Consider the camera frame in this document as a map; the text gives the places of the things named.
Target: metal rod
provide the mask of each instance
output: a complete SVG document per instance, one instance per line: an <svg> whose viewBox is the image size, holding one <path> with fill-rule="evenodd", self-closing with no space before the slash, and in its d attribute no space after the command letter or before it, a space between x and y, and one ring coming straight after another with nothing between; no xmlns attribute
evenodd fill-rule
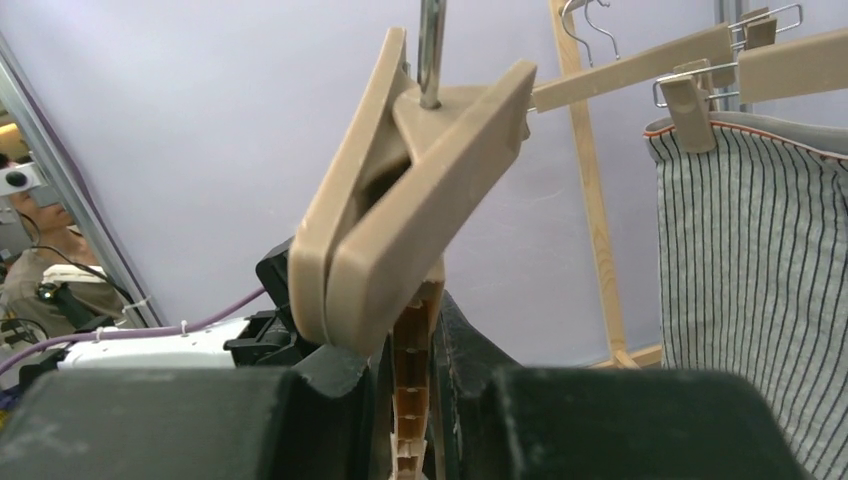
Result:
<svg viewBox="0 0 848 480"><path fill-rule="evenodd" d="M442 75L442 46L445 36L447 0L421 0L421 30L418 33L418 84L421 107L434 110L439 102Z"/></svg>

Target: striped cloth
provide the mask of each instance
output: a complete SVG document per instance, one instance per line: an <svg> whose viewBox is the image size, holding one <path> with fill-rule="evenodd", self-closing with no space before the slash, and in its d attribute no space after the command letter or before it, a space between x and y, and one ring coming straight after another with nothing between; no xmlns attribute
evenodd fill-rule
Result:
<svg viewBox="0 0 848 480"><path fill-rule="evenodd" d="M680 149L670 119L645 133L663 363L748 379L813 476L848 478L848 130L711 120L704 154Z"/></svg>

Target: purple cable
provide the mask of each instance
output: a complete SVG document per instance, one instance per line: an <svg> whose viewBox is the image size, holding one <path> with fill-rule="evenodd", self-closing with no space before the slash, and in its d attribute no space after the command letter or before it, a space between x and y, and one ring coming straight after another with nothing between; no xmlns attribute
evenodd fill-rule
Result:
<svg viewBox="0 0 848 480"><path fill-rule="evenodd" d="M204 328L212 325L213 323L220 322L225 318L232 315L236 310L244 307L248 303L259 298L259 295L265 292L264 288L257 289L251 292L250 295L242 298L238 302L230 305L229 307L221 310L220 312L212 315L211 317L204 318L203 320L192 323L186 326L185 333L192 333L198 330L203 330ZM140 328L137 330L119 330L117 332L102 332L100 334L100 340L120 340L123 338L155 338L155 337L167 337L170 335L182 335L183 327L158 327L158 328ZM16 363L25 359L26 357L41 352L53 345L58 345L60 343L73 343L73 342L88 342L92 340L97 340L97 333L74 333L71 335L65 335L64 337L56 337L49 338L43 342L39 342L22 352L18 352L12 355L8 360L3 363L0 363L0 375L6 373L9 369L11 369Z"/></svg>

